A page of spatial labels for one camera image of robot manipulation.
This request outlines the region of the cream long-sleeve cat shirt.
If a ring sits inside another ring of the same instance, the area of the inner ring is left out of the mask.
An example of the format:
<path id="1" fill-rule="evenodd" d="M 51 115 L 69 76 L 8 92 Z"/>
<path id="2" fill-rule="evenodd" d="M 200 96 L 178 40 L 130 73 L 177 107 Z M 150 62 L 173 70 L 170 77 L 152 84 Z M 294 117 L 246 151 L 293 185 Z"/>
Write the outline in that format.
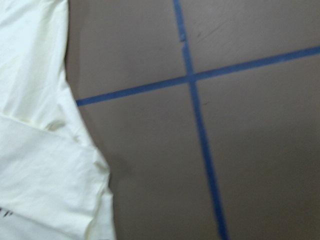
<path id="1" fill-rule="evenodd" d="M 66 80 L 69 3 L 0 3 L 0 237 L 114 240 L 110 168 Z"/>

